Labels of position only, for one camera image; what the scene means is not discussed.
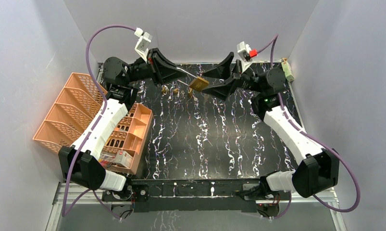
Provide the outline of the large brass padlock shackle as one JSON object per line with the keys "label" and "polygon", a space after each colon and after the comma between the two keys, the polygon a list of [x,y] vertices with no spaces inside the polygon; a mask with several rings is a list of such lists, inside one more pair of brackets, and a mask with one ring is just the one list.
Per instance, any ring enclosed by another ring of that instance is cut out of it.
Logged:
{"label": "large brass padlock shackle", "polygon": [[209,81],[203,79],[202,77],[195,76],[180,67],[177,67],[177,70],[194,78],[188,86],[195,91],[202,92],[209,85]]}

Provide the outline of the brass padlock with key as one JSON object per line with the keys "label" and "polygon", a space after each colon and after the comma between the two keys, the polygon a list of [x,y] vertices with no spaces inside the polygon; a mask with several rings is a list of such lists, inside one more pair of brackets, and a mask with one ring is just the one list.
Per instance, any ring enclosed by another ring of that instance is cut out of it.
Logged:
{"label": "brass padlock with key", "polygon": [[180,95],[180,90],[178,88],[173,89],[173,96],[178,97],[179,95]]}
{"label": "brass padlock with key", "polygon": [[162,95],[169,93],[169,88],[166,85],[162,85]]}

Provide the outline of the small brass padlock shackle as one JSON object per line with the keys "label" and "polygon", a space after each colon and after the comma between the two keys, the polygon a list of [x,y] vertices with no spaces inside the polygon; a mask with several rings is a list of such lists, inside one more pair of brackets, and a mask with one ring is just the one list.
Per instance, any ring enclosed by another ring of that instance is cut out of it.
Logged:
{"label": "small brass padlock shackle", "polygon": [[195,96],[195,90],[194,89],[189,88],[187,92],[188,92],[188,97],[190,99],[193,99],[194,101],[198,100],[197,97]]}

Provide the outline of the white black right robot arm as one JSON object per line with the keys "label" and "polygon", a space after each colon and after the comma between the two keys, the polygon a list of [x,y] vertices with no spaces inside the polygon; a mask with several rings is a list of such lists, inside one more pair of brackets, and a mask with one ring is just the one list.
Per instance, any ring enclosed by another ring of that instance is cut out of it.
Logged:
{"label": "white black right robot arm", "polygon": [[202,92],[226,100],[236,89],[258,93],[251,98],[253,112],[267,124],[293,154],[298,168],[294,171],[275,171],[260,178],[258,186],[241,191],[244,196],[257,192],[265,199],[273,199],[279,191],[297,192],[308,198],[332,188],[338,183],[339,160],[333,150],[307,137],[293,121],[281,102],[286,77],[279,67],[270,67],[258,74],[244,69],[244,63],[232,63],[231,52],[219,64],[202,73],[202,77],[221,79],[222,83],[205,87]]}

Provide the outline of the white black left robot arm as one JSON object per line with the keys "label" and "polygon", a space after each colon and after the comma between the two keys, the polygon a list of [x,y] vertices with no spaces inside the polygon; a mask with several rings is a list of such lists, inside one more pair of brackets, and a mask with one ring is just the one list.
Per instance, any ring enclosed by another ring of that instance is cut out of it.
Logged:
{"label": "white black left robot arm", "polygon": [[101,78],[107,93],[103,95],[100,110],[83,134],[58,152],[66,182],[74,182],[90,190],[112,190],[120,200],[129,199],[133,188],[126,183],[126,177],[106,170],[99,163],[99,158],[114,128],[136,100],[138,89],[130,83],[151,79],[156,85],[164,85],[186,75],[186,71],[166,59],[157,48],[148,51],[146,60],[138,58],[131,64],[117,57],[106,59]]}

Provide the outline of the green white box in corner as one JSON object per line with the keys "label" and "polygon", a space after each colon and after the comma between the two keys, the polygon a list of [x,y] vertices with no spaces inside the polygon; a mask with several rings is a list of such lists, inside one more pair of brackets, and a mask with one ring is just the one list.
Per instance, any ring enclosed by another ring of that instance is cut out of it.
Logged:
{"label": "green white box in corner", "polygon": [[289,64],[287,58],[282,58],[281,60],[281,65],[282,65],[282,69],[285,73],[285,77],[287,79],[288,82],[293,82],[295,80],[294,78],[294,75],[293,75],[293,71],[292,71],[292,68],[291,68],[291,65]]}

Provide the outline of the orange plastic desk organizer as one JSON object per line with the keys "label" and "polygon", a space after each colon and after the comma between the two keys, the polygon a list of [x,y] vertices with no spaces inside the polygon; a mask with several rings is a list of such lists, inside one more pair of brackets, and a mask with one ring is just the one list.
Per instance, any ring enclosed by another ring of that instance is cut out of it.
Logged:
{"label": "orange plastic desk organizer", "polygon": [[[72,73],[41,123],[33,140],[57,154],[62,146],[70,146],[90,125],[103,103],[102,95],[88,74]],[[127,151],[133,156],[130,168],[114,165],[107,170],[117,173],[141,174],[139,165],[147,142],[153,113],[135,103],[117,124],[103,146],[102,153],[116,155]]]}

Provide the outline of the white red small box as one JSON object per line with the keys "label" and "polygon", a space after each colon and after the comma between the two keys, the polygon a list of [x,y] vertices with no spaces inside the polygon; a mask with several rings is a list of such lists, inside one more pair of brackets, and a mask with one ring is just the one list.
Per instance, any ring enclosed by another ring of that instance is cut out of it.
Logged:
{"label": "white red small box", "polygon": [[120,167],[130,168],[133,162],[133,156],[127,151],[118,151],[114,163]]}

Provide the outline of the colourful marker set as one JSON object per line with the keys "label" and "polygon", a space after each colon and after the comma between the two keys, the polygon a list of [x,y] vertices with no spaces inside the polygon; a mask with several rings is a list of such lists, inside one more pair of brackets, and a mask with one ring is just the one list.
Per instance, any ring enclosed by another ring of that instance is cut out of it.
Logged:
{"label": "colourful marker set", "polygon": [[99,158],[99,163],[106,169],[115,165],[115,157],[111,153],[101,153]]}

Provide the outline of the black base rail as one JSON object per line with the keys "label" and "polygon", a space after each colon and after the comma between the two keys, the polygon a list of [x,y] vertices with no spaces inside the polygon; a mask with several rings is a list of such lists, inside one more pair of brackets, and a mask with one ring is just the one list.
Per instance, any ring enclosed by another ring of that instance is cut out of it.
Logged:
{"label": "black base rail", "polygon": [[121,192],[104,190],[105,202],[130,202],[134,212],[153,211],[219,211],[258,212],[273,214],[289,193],[272,192],[264,179],[206,180],[141,180],[133,179]]}

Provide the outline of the aluminium frame profile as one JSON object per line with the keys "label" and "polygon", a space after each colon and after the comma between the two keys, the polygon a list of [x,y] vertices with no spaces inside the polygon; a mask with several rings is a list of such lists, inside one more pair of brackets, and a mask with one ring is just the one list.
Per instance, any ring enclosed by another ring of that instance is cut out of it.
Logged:
{"label": "aluminium frame profile", "polygon": [[48,231],[344,231],[340,213],[331,211],[312,198],[292,195],[281,200],[272,211],[282,212],[268,219],[269,208],[263,201],[250,202],[233,197],[150,198],[136,202],[129,214],[129,201],[99,203],[102,191],[85,192],[75,184],[68,202],[73,209],[62,216],[64,185],[58,186]]}

